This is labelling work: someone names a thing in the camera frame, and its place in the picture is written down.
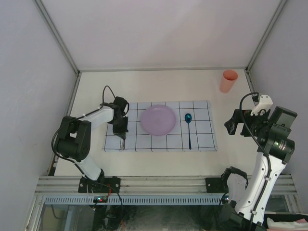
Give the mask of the purple plastic plate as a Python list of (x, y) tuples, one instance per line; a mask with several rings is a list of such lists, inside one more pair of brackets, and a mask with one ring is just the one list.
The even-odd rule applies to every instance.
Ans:
[(171, 108), (160, 104), (150, 106), (140, 117), (143, 130), (153, 136), (167, 135), (175, 127), (176, 121)]

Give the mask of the blue checkered cloth placemat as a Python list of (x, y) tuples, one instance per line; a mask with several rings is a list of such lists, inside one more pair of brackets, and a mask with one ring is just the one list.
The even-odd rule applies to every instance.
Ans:
[(105, 152), (217, 151), (209, 101), (132, 103), (125, 140), (107, 126)]

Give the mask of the blue metallic spoon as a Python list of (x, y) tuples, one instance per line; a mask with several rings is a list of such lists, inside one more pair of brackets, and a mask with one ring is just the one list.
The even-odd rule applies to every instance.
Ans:
[(185, 122), (187, 123), (188, 125), (188, 139), (189, 139), (189, 149), (191, 150), (192, 149), (192, 144), (191, 144), (191, 135), (190, 135), (190, 123), (192, 121), (192, 115), (187, 113), (184, 117), (185, 119)]

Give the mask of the pink plastic cup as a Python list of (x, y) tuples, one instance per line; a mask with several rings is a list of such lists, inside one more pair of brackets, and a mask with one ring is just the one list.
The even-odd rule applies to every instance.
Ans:
[(228, 93), (233, 87), (237, 79), (238, 79), (238, 74), (236, 71), (234, 70), (224, 71), (221, 82), (220, 82), (219, 90), (222, 93)]

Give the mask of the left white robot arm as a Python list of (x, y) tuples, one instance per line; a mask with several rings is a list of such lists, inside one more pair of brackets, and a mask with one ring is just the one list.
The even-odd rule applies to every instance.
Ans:
[(55, 156), (73, 163), (82, 176), (89, 180), (89, 188), (99, 193), (105, 188), (104, 171), (90, 155), (92, 132), (102, 124), (112, 125), (113, 134), (125, 141), (128, 132), (129, 103), (115, 97), (112, 103), (100, 107), (81, 117), (65, 116), (51, 140)]

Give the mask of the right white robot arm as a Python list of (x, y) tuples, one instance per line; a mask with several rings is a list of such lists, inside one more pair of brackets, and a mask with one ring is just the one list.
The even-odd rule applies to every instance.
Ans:
[(228, 195), (219, 224), (225, 231), (263, 231), (265, 208), (276, 180), (295, 150), (288, 139), (297, 113), (277, 106), (274, 111), (236, 109), (225, 127), (230, 135), (243, 123), (241, 135), (251, 137), (258, 146), (252, 177), (235, 167), (225, 169), (221, 186)]

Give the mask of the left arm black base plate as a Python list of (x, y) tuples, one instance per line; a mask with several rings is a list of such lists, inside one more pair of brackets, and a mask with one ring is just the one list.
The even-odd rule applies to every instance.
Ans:
[(121, 179), (118, 177), (105, 178), (104, 183), (82, 177), (79, 181), (79, 193), (119, 193)]

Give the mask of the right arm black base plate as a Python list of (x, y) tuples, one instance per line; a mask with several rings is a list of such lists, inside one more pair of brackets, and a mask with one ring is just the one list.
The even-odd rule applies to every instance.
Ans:
[(205, 179), (207, 193), (228, 193), (227, 181), (223, 178), (212, 177)]

